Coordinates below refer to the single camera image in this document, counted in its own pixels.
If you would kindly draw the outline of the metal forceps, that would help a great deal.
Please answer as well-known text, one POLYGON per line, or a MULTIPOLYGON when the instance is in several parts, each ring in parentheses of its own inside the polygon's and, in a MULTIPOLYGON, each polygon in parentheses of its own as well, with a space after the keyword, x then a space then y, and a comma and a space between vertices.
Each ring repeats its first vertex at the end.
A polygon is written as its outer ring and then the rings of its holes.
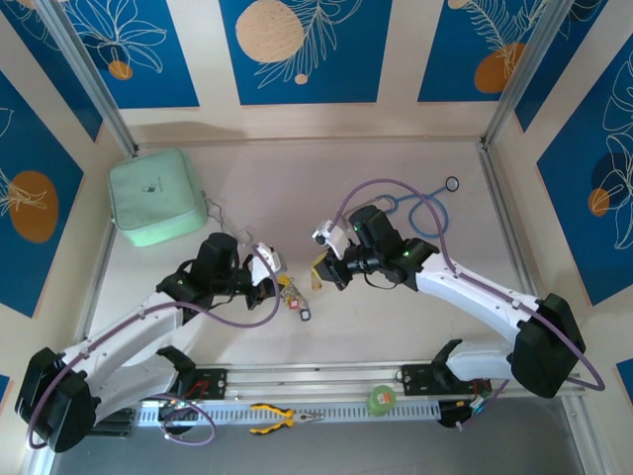
POLYGON ((207 216, 220 226, 222 233, 235 238, 237 243, 241 246, 250 246, 253 244, 253 237, 248 230, 236 231, 225 219, 223 208, 212 200, 206 192, 202 192, 202 196, 206 204, 207 216))

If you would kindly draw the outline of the mint green zip pouch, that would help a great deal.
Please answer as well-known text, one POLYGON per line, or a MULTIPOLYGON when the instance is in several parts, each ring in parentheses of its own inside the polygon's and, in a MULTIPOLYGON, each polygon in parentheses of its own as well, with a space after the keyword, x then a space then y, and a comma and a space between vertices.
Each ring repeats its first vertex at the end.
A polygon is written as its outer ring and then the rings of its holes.
POLYGON ((196 232, 208 221, 197 172, 179 149, 117 164, 109 172, 108 188, 111 219, 137 247, 196 232))

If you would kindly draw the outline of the blue stethoscope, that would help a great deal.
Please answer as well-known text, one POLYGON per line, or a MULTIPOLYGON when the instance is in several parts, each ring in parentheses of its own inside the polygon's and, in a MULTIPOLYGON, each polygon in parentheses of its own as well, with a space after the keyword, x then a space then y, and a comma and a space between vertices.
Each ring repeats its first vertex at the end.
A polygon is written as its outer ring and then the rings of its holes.
MULTIPOLYGON (((448 228, 450 226, 450 215, 444 204, 437 198, 437 196, 445 192, 454 193, 459 189, 459 186, 460 182, 458 178, 456 176, 449 176, 445 180, 445 183, 442 187, 426 195, 426 199, 433 204, 433 208, 436 210, 440 224, 442 225, 441 231, 444 233, 448 231, 448 228)), ((390 194, 383 194, 375 198, 375 201, 377 203, 383 203, 387 205, 385 213, 388 215, 395 213, 399 209, 402 202, 411 200, 414 201, 414 204, 410 207, 407 215, 408 223, 411 229, 422 238, 439 238, 439 233, 426 233, 415 222, 414 215, 416 211, 424 205, 423 201, 420 200, 415 194, 406 194, 400 197, 390 194)))

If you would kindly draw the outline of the green tape roll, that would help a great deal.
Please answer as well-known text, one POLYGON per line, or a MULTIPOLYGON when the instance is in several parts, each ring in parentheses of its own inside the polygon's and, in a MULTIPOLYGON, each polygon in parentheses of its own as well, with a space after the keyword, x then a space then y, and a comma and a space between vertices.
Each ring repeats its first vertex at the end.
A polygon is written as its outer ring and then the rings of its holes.
POLYGON ((381 417, 391 411, 397 402, 395 391, 388 385, 378 385, 366 401, 366 409, 371 417, 381 417))

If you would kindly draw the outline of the black ribbed block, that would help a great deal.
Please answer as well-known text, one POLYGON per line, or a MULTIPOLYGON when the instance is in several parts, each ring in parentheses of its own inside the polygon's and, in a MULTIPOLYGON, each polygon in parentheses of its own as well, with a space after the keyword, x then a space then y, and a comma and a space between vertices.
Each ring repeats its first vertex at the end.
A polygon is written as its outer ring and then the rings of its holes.
POLYGON ((136 411, 131 408, 114 412, 97 423, 91 430, 92 436, 128 437, 135 422, 136 411))

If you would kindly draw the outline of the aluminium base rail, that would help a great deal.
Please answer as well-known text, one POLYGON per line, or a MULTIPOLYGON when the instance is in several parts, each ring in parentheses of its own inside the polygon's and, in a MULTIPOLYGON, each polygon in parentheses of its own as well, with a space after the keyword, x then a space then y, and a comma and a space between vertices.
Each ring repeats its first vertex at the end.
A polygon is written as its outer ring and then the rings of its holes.
MULTIPOLYGON (((400 369, 406 364, 428 364, 429 361, 326 363, 288 365, 208 365, 193 368, 177 366, 164 356, 152 356, 138 365, 123 367, 105 378, 91 383, 90 394, 97 397, 100 407, 108 404, 113 410, 131 407, 156 394, 169 393, 180 372, 197 368, 227 370, 226 396, 222 401, 242 403, 283 401, 352 402, 362 401, 378 385, 388 385, 398 397, 410 399, 468 399, 471 395, 406 396, 400 381, 400 369)), ((462 381, 487 379, 493 392, 503 381, 508 381, 509 394, 526 395, 528 391, 507 376, 477 375, 462 381)))

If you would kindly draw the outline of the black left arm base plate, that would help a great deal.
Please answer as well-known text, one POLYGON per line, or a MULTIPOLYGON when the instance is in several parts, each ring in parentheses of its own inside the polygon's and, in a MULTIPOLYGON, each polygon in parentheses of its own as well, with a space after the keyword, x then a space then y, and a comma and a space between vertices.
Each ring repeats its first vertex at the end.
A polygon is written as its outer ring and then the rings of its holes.
POLYGON ((188 401, 221 401, 226 396, 226 378, 224 368, 180 372, 169 393, 188 401))

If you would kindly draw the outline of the aluminium table side rail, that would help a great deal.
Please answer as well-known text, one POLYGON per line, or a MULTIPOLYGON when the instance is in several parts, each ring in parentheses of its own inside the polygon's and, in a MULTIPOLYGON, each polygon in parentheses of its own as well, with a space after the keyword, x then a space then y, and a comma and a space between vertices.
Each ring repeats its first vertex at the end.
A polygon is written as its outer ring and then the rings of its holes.
POLYGON ((497 214, 497 220, 507 248, 511 266, 519 283, 519 288, 524 293, 537 295, 538 291, 530 275, 519 236, 515 230, 510 208, 503 193, 501 181, 491 153, 482 143, 478 143, 477 155, 497 214))
POLYGON ((74 343, 83 341, 90 332, 116 234, 117 229, 115 225, 110 222, 88 286, 88 292, 73 339, 74 343))

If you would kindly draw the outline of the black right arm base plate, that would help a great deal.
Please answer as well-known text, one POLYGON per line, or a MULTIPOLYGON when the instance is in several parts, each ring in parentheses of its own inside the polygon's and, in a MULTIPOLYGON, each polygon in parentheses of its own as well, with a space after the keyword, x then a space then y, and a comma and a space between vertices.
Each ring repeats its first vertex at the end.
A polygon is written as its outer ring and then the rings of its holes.
POLYGON ((492 390, 490 380, 462 381, 444 363, 406 364, 400 373, 406 396, 474 396, 492 390))

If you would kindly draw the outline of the yellow handled pliers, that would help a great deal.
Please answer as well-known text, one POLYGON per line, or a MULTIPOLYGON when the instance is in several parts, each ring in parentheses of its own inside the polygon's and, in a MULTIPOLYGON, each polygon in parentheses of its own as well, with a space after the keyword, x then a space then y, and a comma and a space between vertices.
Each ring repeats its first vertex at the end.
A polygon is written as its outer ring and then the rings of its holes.
POLYGON ((250 406, 253 411, 266 411, 279 416, 281 420, 270 427, 253 427, 249 432, 253 435, 268 435, 282 428, 293 428, 298 424, 314 423, 324 420, 324 414, 296 411, 294 409, 281 409, 270 404, 254 404, 250 406))

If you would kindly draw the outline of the aluminium frame post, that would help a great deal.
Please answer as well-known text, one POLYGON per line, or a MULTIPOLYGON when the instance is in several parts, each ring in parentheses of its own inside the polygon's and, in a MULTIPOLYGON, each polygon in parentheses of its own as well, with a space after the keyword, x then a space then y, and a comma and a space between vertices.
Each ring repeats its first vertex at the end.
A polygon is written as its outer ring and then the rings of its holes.
POLYGON ((119 108, 58 0, 35 0, 46 27, 73 73, 102 116, 116 142, 128 157, 136 157, 138 145, 119 108))
POLYGON ((535 25, 517 67, 510 76, 498 101, 484 135, 481 137, 483 151, 490 151, 499 138, 507 120, 523 97, 538 66, 554 41, 575 0, 547 0, 542 17, 535 25))

